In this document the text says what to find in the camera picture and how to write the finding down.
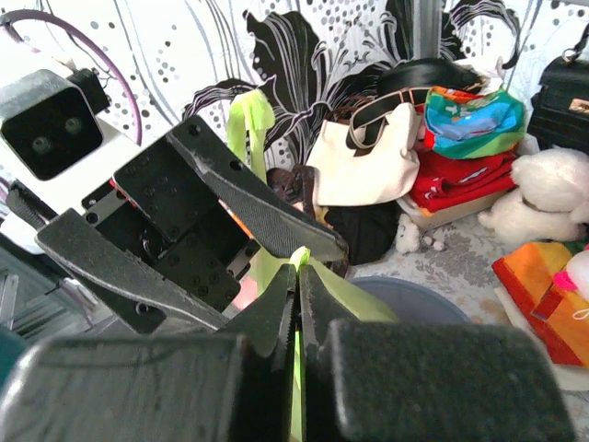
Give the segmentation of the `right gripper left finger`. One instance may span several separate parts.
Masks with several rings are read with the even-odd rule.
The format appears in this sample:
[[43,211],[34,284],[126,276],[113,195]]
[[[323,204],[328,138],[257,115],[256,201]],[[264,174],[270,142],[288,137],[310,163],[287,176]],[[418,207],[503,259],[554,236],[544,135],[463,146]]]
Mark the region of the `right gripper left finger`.
[[54,339],[20,358],[5,441],[285,441],[296,269],[215,333]]

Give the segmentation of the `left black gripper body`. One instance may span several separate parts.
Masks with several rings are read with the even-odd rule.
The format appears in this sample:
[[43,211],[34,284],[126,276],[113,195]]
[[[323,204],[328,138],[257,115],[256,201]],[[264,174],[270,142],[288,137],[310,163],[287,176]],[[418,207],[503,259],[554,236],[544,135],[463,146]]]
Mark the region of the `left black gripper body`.
[[259,249],[166,139],[124,164],[82,206],[104,238],[219,312],[239,293]]

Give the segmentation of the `green plastic trash bag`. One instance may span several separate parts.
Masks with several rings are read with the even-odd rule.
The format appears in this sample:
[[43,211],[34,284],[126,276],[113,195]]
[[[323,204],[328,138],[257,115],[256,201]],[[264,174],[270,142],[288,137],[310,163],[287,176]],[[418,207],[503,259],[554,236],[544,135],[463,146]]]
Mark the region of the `green plastic trash bag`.
[[[244,161],[250,159],[250,168],[261,180],[266,180],[264,143],[266,133],[275,124],[272,105],[259,89],[236,96],[229,107],[227,123],[228,148]],[[359,287],[350,284],[343,277],[317,261],[305,248],[288,255],[289,263],[299,269],[302,264],[313,268],[320,282],[328,289],[333,300],[338,301],[359,320],[396,321],[398,318],[382,301]],[[297,329],[294,334],[293,398],[291,408],[290,439],[307,441],[305,410],[305,362],[303,333]]]

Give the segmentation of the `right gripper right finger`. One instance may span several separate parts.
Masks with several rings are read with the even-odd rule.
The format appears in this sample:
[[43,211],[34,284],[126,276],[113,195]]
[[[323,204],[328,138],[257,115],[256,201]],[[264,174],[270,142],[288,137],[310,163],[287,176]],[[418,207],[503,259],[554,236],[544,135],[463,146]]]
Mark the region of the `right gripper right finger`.
[[299,271],[306,441],[573,441],[549,363],[523,332],[397,320]]

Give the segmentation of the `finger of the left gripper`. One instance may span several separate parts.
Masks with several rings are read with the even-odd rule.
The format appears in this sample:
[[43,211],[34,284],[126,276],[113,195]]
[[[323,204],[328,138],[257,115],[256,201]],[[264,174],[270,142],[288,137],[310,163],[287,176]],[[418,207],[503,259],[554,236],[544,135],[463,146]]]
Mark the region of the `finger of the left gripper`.
[[288,258],[306,247],[322,262],[347,257],[348,246],[337,232],[281,200],[201,117],[190,117],[166,138],[272,256]]
[[105,239],[70,208],[38,230],[37,244],[74,279],[105,301],[126,298],[157,308],[168,319],[217,331],[227,323],[221,313]]

